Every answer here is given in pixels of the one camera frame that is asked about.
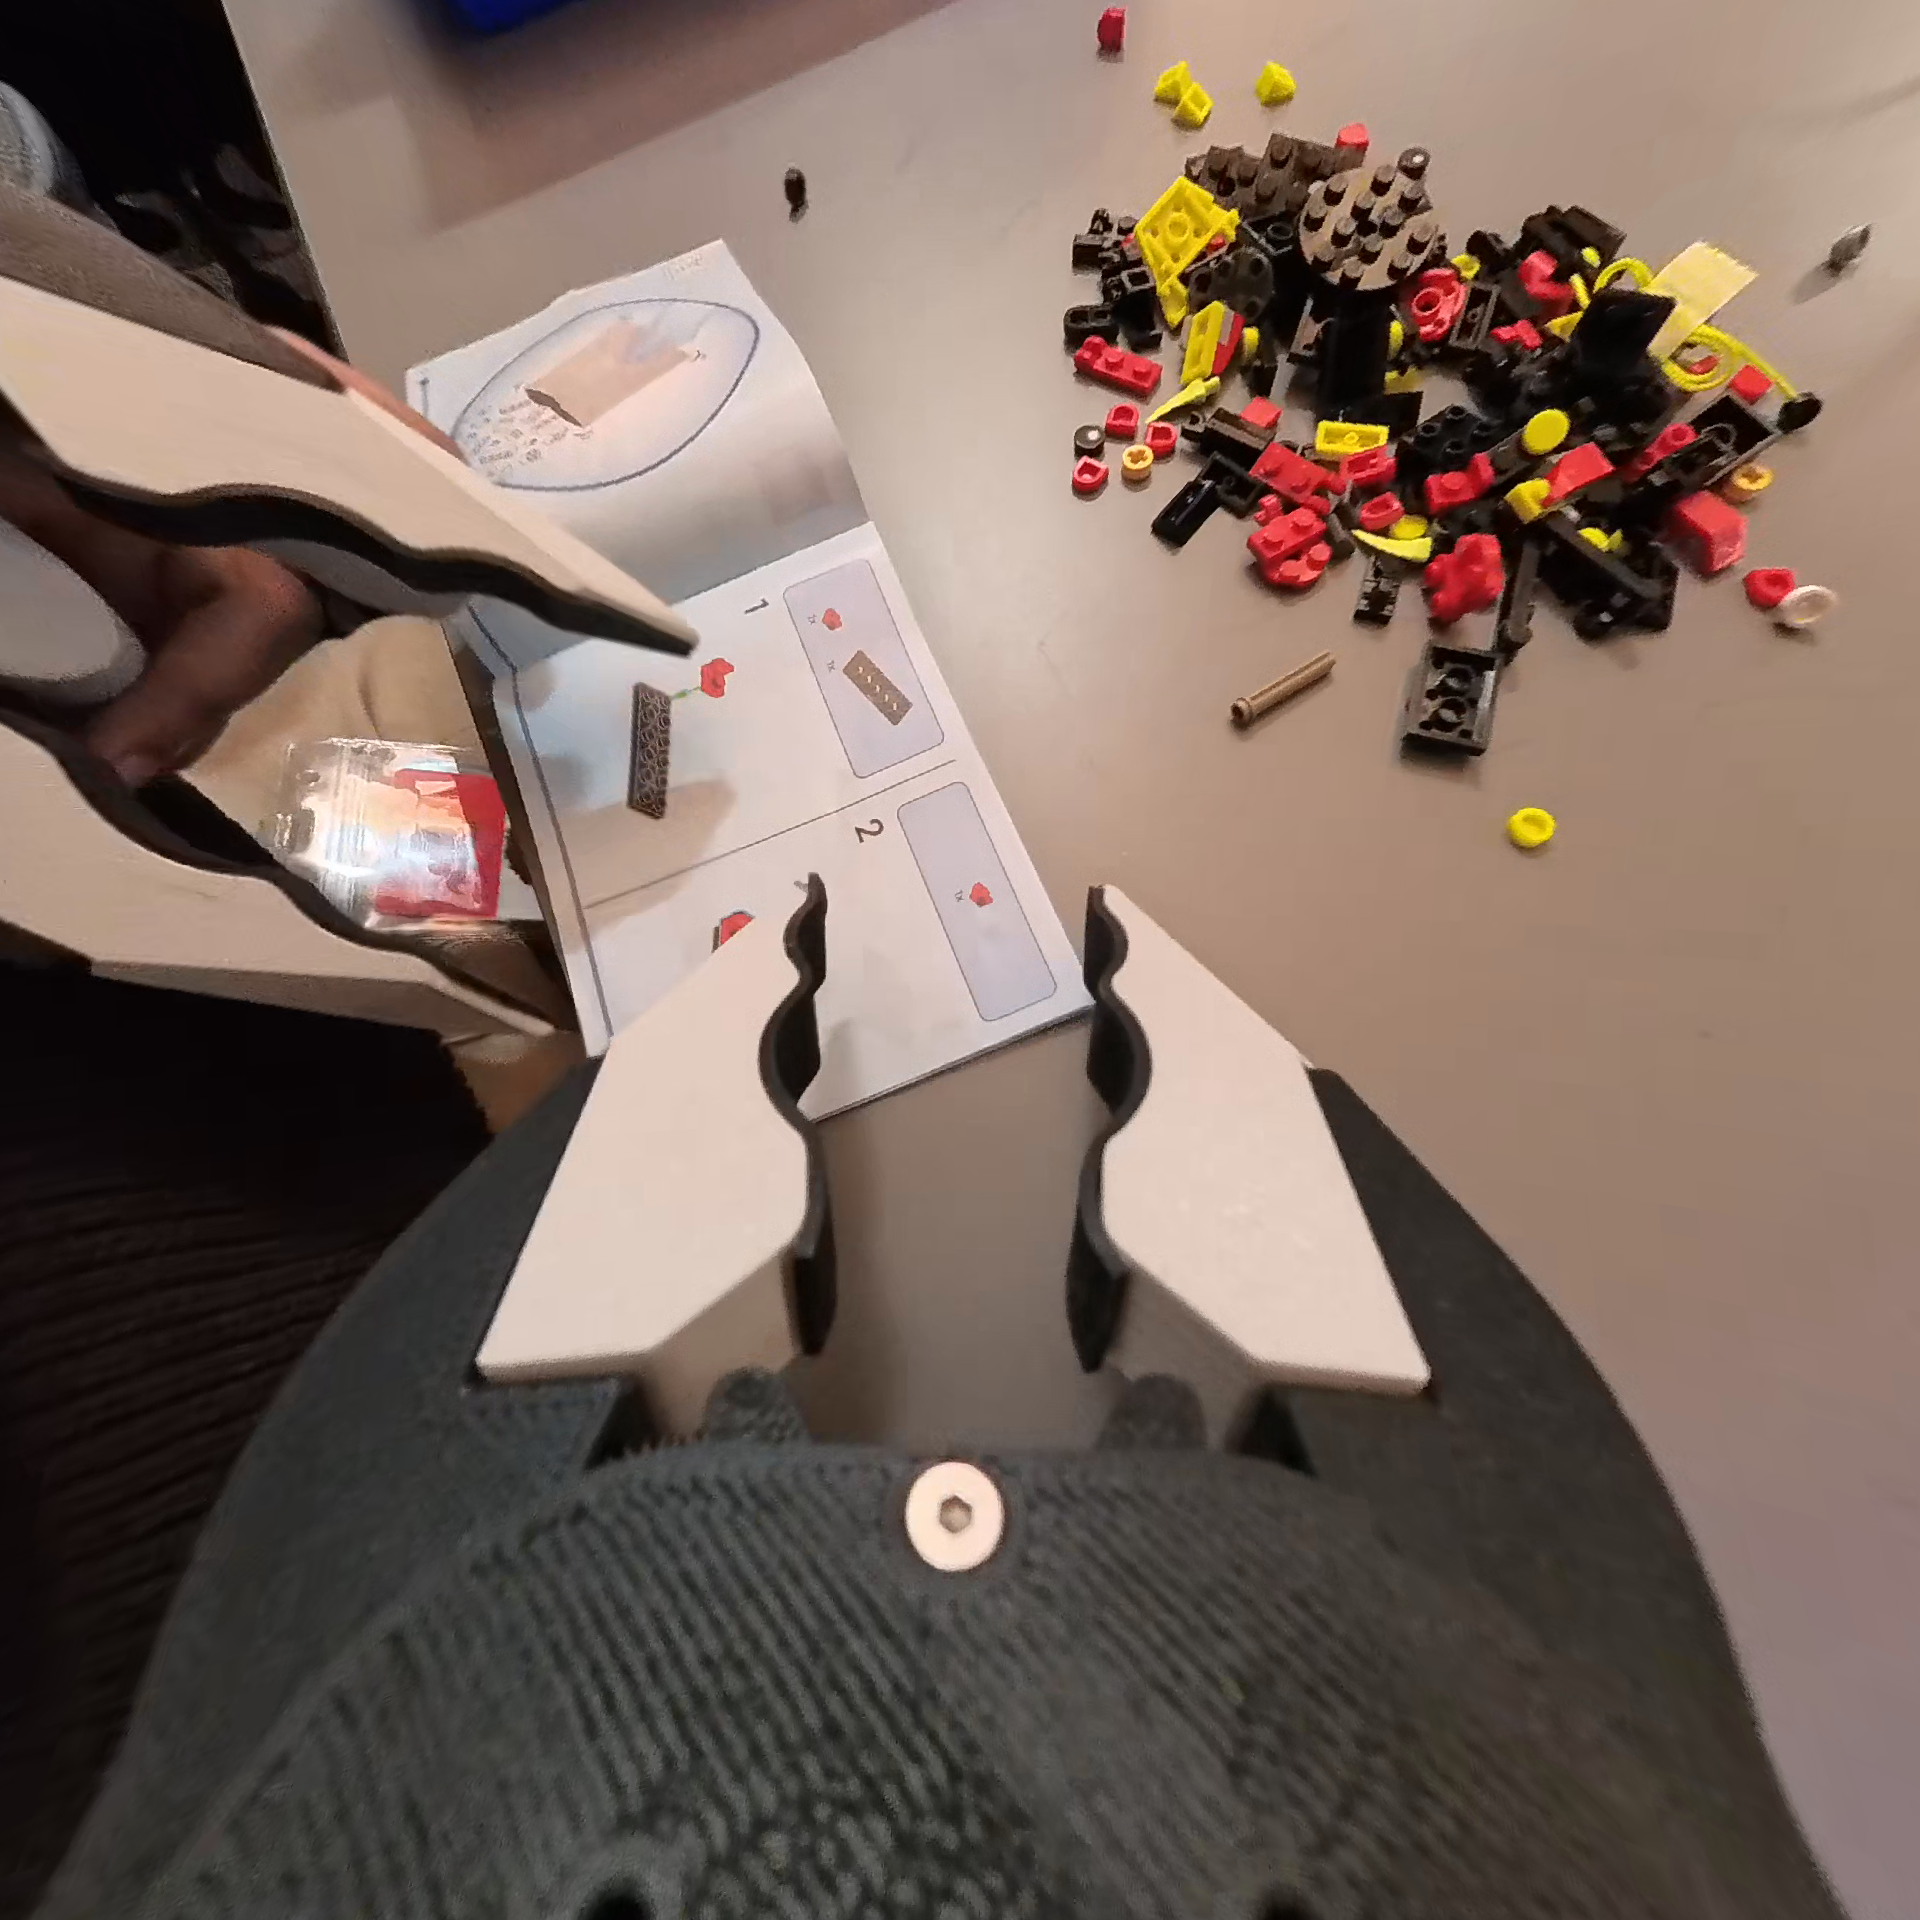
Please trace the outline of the light blue booklet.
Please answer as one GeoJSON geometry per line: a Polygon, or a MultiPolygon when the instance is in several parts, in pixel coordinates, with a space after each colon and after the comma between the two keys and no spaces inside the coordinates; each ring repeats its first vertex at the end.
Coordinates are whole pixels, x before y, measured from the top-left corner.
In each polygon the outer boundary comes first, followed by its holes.
{"type": "Polygon", "coordinates": [[[820,383],[722,242],[447,349],[406,399],[696,629],[662,656],[501,602],[447,623],[494,680],[589,1050],[809,875],[830,898],[809,1118],[1087,1007],[820,383]]]}

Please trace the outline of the black toy brick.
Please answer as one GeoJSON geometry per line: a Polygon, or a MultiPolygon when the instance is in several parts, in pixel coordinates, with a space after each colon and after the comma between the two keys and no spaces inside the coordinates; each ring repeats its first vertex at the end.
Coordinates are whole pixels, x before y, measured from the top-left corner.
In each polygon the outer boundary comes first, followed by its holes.
{"type": "Polygon", "coordinates": [[[1502,671],[1494,648],[1426,639],[1400,708],[1400,752],[1475,762],[1494,730],[1502,671]]]}

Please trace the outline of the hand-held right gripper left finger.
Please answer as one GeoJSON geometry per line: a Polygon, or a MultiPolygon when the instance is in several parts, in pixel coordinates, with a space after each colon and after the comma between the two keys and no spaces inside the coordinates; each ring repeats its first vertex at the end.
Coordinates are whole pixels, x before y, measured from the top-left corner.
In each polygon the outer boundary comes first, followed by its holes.
{"type": "Polygon", "coordinates": [[[485,1385],[626,1382],[662,1437],[834,1312],[820,1137],[830,896],[754,916],[608,1044],[475,1349],[485,1385]]]}

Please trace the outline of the clear bag of bricks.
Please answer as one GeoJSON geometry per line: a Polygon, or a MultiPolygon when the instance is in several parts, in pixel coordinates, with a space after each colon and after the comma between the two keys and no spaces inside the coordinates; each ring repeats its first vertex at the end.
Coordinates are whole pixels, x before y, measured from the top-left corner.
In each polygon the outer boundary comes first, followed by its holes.
{"type": "Polygon", "coordinates": [[[480,755],[311,737],[280,759],[267,849],[367,930],[494,925],[510,813],[480,755]]]}

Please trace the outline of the pile of toy bricks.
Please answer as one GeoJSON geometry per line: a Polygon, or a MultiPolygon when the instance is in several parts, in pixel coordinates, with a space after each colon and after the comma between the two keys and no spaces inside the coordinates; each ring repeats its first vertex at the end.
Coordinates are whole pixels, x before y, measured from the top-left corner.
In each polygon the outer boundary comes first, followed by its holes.
{"type": "Polygon", "coordinates": [[[1189,155],[1145,211],[1095,205],[1062,336],[1105,410],[1069,494],[1165,476],[1163,552],[1229,521],[1285,596],[1355,562],[1355,623],[1417,602],[1426,639],[1506,671],[1540,605],[1586,642],[1668,629],[1686,574],[1752,568],[1774,451],[1821,395],[1720,322],[1729,255],[1651,269],[1577,201],[1453,237],[1430,174],[1361,124],[1277,130],[1189,155]]]}

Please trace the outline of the brown toy pin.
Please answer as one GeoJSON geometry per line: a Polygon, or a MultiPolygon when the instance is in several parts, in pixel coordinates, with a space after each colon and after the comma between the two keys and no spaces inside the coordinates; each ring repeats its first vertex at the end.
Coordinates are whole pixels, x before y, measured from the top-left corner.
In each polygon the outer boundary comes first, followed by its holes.
{"type": "Polygon", "coordinates": [[[1228,708],[1229,728],[1248,730],[1248,728],[1260,726],[1260,718],[1296,703],[1301,691],[1322,685],[1333,675],[1333,671],[1335,671],[1335,654],[1322,651],[1322,654],[1290,666],[1283,675],[1262,684],[1260,689],[1229,699],[1229,708],[1228,708]]]}

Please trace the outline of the person's left hand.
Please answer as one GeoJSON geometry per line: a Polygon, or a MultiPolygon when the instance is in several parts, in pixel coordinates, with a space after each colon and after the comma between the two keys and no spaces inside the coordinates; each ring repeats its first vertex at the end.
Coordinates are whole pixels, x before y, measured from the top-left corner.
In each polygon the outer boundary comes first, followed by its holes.
{"type": "Polygon", "coordinates": [[[3,518],[71,564],[145,654],[139,680],[83,726],[83,741],[131,788],[200,762],[322,638],[320,602],[273,558],[138,537],[83,514],[14,454],[3,454],[3,518]]]}

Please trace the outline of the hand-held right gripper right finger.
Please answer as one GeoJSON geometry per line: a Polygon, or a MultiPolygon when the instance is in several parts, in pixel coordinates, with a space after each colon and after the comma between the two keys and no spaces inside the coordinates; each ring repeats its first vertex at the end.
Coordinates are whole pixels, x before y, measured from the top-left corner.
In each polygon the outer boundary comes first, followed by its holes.
{"type": "Polygon", "coordinates": [[[1087,1076],[1065,1312],[1078,1364],[1195,1391],[1233,1443],[1266,1391],[1410,1400],[1410,1327],[1310,1060],[1117,884],[1087,898],[1087,1076]]]}

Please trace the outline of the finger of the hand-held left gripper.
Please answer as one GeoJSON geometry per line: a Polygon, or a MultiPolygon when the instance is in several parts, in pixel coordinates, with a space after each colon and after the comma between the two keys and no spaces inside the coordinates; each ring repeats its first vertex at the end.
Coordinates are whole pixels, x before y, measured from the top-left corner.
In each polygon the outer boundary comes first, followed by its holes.
{"type": "Polygon", "coordinates": [[[690,656],[696,629],[366,395],[3,281],[3,415],[125,528],[311,564],[378,611],[511,605],[566,638],[690,656]]]}
{"type": "Polygon", "coordinates": [[[264,858],[218,858],[150,815],[75,737],[3,718],[3,930],[94,977],[436,1037],[555,1026],[441,957],[362,930],[264,858]]]}

